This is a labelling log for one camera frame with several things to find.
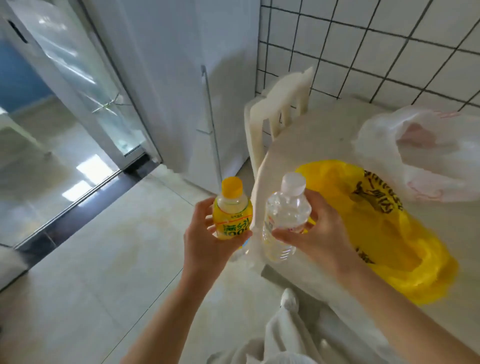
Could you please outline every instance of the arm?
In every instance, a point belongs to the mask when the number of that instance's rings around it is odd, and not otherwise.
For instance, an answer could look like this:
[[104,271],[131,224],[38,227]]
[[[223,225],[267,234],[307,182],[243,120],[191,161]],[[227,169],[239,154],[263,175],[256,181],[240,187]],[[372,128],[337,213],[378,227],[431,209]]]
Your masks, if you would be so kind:
[[211,218],[214,197],[195,206],[183,237],[185,258],[178,287],[168,296],[132,345],[122,364],[178,363],[193,318],[228,259],[251,236],[251,231],[220,241]]
[[353,250],[340,215],[319,193],[306,190],[305,195],[316,225],[307,223],[307,234],[275,230],[273,235],[277,239],[303,250],[334,276],[409,363],[480,363],[480,357],[472,349],[368,268]]

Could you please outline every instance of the refrigerator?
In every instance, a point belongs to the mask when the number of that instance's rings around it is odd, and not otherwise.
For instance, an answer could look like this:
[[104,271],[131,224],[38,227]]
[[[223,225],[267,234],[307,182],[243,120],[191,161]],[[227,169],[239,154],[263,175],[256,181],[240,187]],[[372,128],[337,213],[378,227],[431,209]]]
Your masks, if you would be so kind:
[[219,193],[248,158],[259,0],[84,0],[163,163]]

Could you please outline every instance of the plastic bottle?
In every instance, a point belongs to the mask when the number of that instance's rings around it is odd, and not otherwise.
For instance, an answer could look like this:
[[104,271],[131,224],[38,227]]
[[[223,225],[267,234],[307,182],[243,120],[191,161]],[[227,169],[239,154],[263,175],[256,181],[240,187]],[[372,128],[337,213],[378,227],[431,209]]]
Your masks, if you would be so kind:
[[[219,239],[231,239],[250,228],[253,216],[252,203],[243,193],[243,184],[238,177],[228,177],[222,181],[222,193],[213,205],[213,222]],[[245,244],[236,251],[231,261],[246,254]]]
[[284,261],[295,253],[295,247],[275,239],[272,231],[277,228],[301,233],[312,207],[303,194],[306,180],[299,173],[283,176],[279,192],[271,195],[266,203],[263,227],[264,252],[274,263]]

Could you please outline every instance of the door handle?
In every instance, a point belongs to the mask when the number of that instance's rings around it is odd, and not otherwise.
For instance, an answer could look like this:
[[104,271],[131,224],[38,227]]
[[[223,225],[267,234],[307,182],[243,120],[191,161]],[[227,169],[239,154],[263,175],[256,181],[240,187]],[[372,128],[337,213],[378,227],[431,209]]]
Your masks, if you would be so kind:
[[17,26],[15,25],[14,22],[12,22],[11,20],[7,20],[8,24],[10,24],[10,26],[12,27],[12,29],[15,31],[15,33],[17,33],[18,37],[22,40],[22,42],[24,42],[25,44],[28,44],[28,40],[25,39],[24,35],[22,34],[22,32],[20,32],[20,30],[18,30]]

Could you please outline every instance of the clear water bottle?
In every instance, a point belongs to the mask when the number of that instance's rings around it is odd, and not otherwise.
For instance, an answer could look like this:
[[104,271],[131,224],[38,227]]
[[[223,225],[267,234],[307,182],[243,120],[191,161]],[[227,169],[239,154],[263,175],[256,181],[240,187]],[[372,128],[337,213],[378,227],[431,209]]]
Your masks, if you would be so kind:
[[275,239],[272,231],[277,228],[301,233],[312,212],[303,194],[307,182],[299,173],[283,176],[279,192],[271,195],[266,203],[263,228],[264,251],[269,260],[281,262],[295,253],[295,247]]

